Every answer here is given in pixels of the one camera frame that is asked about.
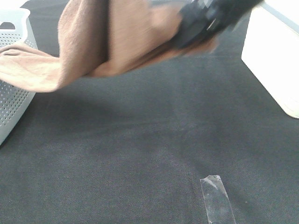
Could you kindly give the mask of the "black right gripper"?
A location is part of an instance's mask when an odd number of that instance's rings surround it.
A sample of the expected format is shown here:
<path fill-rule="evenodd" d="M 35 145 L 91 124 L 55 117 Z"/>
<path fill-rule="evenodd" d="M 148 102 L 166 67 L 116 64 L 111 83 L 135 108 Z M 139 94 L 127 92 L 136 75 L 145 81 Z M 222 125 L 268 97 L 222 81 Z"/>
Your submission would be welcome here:
<path fill-rule="evenodd" d="M 193 0 L 183 6 L 182 21 L 176 33 L 176 48 L 205 42 L 238 21 L 261 0 Z"/>

